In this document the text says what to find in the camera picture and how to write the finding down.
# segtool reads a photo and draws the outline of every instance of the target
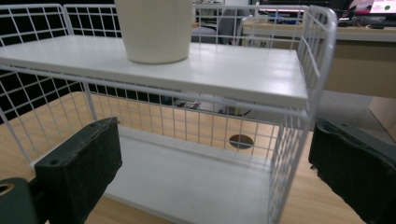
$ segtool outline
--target chair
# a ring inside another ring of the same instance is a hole
[[[194,28],[191,33],[191,42],[231,45],[233,37],[238,36],[242,18],[250,15],[248,9],[237,9],[235,12],[235,9],[226,8],[220,16],[217,27],[200,26]]]

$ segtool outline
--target white cup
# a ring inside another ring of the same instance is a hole
[[[173,63],[188,57],[191,0],[115,0],[129,60]]]

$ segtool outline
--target gray floor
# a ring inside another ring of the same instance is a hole
[[[360,128],[388,144],[396,145],[371,112],[369,105],[372,99],[372,96],[325,91],[318,106],[317,117]]]

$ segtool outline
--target wire mesh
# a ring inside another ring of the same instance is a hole
[[[296,50],[306,107],[259,105],[182,87],[169,90],[4,64],[1,119],[29,162],[93,120],[108,117],[118,117],[124,127],[270,160],[269,210],[263,213],[268,223],[277,223],[329,72],[335,16],[329,9],[302,6],[197,5],[194,10],[192,42]],[[296,17],[281,17],[284,10]],[[265,22],[259,11],[267,14]],[[0,29],[2,47],[58,35],[121,37],[114,5],[5,6],[0,20],[14,27]]]

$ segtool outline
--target lower shelf board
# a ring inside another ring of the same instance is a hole
[[[266,223],[270,161],[119,127],[105,195],[176,223]]]

